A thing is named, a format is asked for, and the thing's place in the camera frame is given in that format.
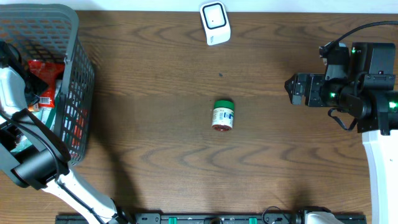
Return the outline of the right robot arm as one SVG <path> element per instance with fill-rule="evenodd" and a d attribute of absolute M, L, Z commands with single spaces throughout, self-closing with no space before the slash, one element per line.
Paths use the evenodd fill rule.
<path fill-rule="evenodd" d="M 373 223 L 397 223 L 397 91 L 392 43 L 338 44 L 325 73 L 296 73 L 285 82 L 293 105 L 327 107 L 345 131 L 362 135 L 371 185 Z"/>

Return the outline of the small orange box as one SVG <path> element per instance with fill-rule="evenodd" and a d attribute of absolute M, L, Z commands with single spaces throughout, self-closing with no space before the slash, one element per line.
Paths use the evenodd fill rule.
<path fill-rule="evenodd" d="M 28 107 L 28 110 L 29 110 L 30 112 L 38 112 L 38 111 L 40 111 L 40 106 L 39 106 L 38 103 L 36 103 L 36 104 L 34 104 L 34 105 L 30 105 L 30 106 Z"/>

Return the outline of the green lid jar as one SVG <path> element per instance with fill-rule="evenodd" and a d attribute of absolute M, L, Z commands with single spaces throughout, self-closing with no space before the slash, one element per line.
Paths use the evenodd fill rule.
<path fill-rule="evenodd" d="M 218 100 L 214 103 L 212 128 L 217 131 L 230 131 L 234 124 L 234 103 Z"/>

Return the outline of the grey plastic mesh basket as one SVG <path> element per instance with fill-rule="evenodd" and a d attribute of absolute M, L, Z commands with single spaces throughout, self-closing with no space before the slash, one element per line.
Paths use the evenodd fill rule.
<path fill-rule="evenodd" d="M 65 66 L 55 113 L 55 134 L 67 145 L 71 163 L 83 161 L 88 143 L 95 70 L 78 37 L 76 12 L 61 4 L 1 5 L 1 40 L 23 60 Z"/>

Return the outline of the light green wipes pack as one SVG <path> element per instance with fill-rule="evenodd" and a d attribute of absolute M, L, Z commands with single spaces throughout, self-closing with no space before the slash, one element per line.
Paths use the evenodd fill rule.
<path fill-rule="evenodd" d="M 16 140 L 16 147 L 11 152 L 13 153 L 21 152 L 30 145 L 31 145 L 30 141 L 25 136 L 22 136 Z"/>

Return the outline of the red snack bag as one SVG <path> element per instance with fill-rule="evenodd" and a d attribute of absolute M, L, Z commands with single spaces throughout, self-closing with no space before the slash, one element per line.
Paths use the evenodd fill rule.
<path fill-rule="evenodd" d="M 54 108 L 56 79 L 63 73 L 65 65 L 63 63 L 29 60 L 28 66 L 30 72 L 48 85 L 47 89 L 40 95 L 39 106 L 43 108 Z"/>

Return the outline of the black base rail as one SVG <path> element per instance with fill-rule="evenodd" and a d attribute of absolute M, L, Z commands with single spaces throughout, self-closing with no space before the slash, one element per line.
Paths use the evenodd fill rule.
<path fill-rule="evenodd" d="M 161 215 L 158 213 L 137 213 L 136 223 L 138 224 L 204 224 L 204 223 L 224 223 L 224 224 L 250 224 L 250 223 L 289 223 L 290 214 L 285 216 L 281 213 L 267 213 L 264 218 L 261 215 Z M 339 221 L 346 224 L 366 224 L 365 215 L 335 215 Z M 88 223 L 84 217 L 80 215 L 57 215 L 55 224 L 74 224 Z"/>

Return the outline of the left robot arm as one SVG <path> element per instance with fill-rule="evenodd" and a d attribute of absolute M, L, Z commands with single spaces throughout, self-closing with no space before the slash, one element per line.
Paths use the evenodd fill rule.
<path fill-rule="evenodd" d="M 64 142 L 28 107 L 47 83 L 22 66 L 18 50 L 1 42 L 1 123 L 18 129 L 31 143 L 27 152 L 7 148 L 1 137 L 1 170 L 18 186 L 43 190 L 63 200 L 88 223 L 134 223 L 114 200 L 90 185 L 71 165 Z"/>

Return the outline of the white barcode scanner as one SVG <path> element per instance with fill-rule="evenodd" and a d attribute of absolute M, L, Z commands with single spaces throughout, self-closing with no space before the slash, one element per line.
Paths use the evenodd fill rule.
<path fill-rule="evenodd" d="M 231 26 L 222 2 L 213 1 L 201 5 L 200 16 L 208 45 L 218 45 L 229 41 Z"/>

